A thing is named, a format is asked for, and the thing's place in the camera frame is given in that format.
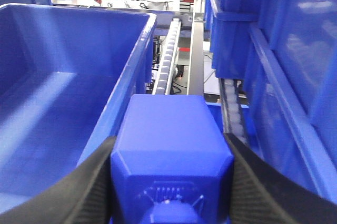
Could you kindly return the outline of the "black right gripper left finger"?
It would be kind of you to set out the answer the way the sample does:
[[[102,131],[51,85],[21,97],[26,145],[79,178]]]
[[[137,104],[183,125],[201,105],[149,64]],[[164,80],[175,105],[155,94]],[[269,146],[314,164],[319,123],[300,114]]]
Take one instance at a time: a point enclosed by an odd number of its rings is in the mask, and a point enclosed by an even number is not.
[[[109,223],[110,154],[108,137],[70,174],[33,199],[1,214],[1,223]]]

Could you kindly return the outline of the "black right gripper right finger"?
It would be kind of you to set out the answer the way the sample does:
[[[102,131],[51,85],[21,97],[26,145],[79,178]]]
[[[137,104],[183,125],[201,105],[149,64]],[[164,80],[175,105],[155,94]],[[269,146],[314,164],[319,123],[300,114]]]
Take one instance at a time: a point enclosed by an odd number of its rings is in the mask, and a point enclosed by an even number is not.
[[[235,135],[225,134],[235,155],[232,223],[336,223],[336,205],[276,171]]]

